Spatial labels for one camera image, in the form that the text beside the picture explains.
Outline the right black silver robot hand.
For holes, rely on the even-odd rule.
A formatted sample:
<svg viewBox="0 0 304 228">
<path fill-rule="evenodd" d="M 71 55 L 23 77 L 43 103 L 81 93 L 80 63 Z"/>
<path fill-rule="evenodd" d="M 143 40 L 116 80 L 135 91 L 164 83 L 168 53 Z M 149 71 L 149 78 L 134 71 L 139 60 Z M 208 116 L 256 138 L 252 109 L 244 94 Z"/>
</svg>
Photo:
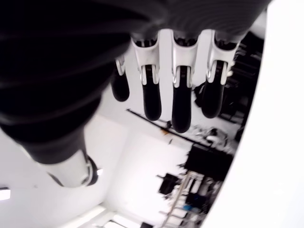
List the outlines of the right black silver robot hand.
<svg viewBox="0 0 304 228">
<path fill-rule="evenodd" d="M 171 124 L 186 132 L 198 37 L 211 30 L 202 111 L 221 109 L 236 50 L 267 0 L 3 0 L 0 3 L 0 128 L 60 186 L 97 182 L 84 127 L 102 92 L 128 98 L 124 55 L 136 54 L 146 117 L 158 120 L 159 32 L 171 30 Z"/>
</svg>

